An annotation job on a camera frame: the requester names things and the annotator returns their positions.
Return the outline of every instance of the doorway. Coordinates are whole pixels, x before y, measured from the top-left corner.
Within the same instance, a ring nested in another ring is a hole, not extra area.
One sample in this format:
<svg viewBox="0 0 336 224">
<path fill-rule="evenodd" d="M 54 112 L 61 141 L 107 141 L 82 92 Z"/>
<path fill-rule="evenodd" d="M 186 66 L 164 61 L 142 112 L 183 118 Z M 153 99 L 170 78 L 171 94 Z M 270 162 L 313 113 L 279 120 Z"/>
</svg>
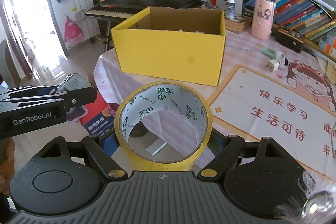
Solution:
<svg viewBox="0 0 336 224">
<path fill-rule="evenodd" d="M 19 44 L 16 48 L 32 71 L 64 55 L 47 0 L 4 0 L 4 10 L 13 40 Z"/>
</svg>

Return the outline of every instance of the ribbed gray panel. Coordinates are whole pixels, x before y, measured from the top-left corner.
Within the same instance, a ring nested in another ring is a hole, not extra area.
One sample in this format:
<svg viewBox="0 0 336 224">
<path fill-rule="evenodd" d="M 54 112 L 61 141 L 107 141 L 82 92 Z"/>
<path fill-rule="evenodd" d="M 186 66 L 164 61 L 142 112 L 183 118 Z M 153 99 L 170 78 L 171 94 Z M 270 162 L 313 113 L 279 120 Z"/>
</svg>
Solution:
<svg viewBox="0 0 336 224">
<path fill-rule="evenodd" d="M 123 182 L 109 183 L 85 209 L 58 217 L 20 213 L 10 224 L 283 224 L 239 211 L 216 183 L 202 182 L 192 172 L 134 172 Z"/>
</svg>

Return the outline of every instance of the pink cylindrical container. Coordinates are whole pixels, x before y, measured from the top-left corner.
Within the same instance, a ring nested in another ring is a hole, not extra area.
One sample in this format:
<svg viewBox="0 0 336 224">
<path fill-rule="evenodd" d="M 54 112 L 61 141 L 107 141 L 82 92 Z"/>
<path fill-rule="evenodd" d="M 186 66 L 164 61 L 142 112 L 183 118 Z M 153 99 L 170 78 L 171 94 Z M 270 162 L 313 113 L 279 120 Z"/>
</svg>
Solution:
<svg viewBox="0 0 336 224">
<path fill-rule="evenodd" d="M 255 0 L 251 35 L 260 40 L 269 38 L 272 32 L 275 6 L 275 2 L 269 0 Z"/>
</svg>

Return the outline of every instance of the silver ball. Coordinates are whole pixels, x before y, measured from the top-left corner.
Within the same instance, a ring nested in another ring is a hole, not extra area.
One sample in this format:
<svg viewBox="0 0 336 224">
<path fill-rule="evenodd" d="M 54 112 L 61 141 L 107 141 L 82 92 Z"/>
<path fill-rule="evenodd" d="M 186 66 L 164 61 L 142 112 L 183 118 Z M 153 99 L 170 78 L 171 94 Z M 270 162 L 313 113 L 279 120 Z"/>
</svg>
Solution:
<svg viewBox="0 0 336 224">
<path fill-rule="evenodd" d="M 315 212 L 326 212 L 334 207 L 334 199 L 331 193 L 322 191 L 309 198 L 303 206 L 302 214 L 309 215 Z"/>
</svg>

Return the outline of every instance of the pink checkered tablecloth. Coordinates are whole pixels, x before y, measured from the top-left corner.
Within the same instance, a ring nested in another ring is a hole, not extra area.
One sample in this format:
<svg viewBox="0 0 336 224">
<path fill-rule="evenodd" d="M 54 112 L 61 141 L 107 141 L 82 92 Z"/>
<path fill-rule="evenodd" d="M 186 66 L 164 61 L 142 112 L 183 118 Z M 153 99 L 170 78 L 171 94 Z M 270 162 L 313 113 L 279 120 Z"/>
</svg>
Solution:
<svg viewBox="0 0 336 224">
<path fill-rule="evenodd" d="M 284 52 L 289 62 L 300 60 L 305 65 L 320 70 L 315 57 L 306 52 L 298 54 L 276 42 L 274 37 L 261 41 L 251 36 L 249 30 L 241 34 L 227 31 L 226 34 L 226 45 L 219 83 L 224 80 L 235 65 L 244 65 L 288 85 L 286 79 L 287 69 L 270 72 L 265 68 L 270 58 L 260 52 L 263 46 L 267 46 L 274 51 Z M 156 77 L 121 72 L 114 49 L 100 56 L 94 70 L 94 79 L 105 101 L 107 103 L 118 104 L 121 104 L 124 98 L 140 86 L 161 80 Z M 218 89 L 218 87 L 213 86 L 183 83 L 197 90 L 205 99 L 208 99 Z M 146 120 L 142 120 L 142 122 L 149 131 L 167 141 L 183 155 L 190 154 L 195 148 L 196 139 L 193 129 L 190 123 L 185 123 L 184 120 L 180 119 L 179 115 L 162 112 L 153 113 L 146 117 Z M 223 129 L 216 123 L 213 124 L 213 127 L 224 135 L 230 134 L 228 130 Z M 207 148 L 198 158 L 196 164 L 203 168 L 213 158 L 214 155 Z"/>
</svg>

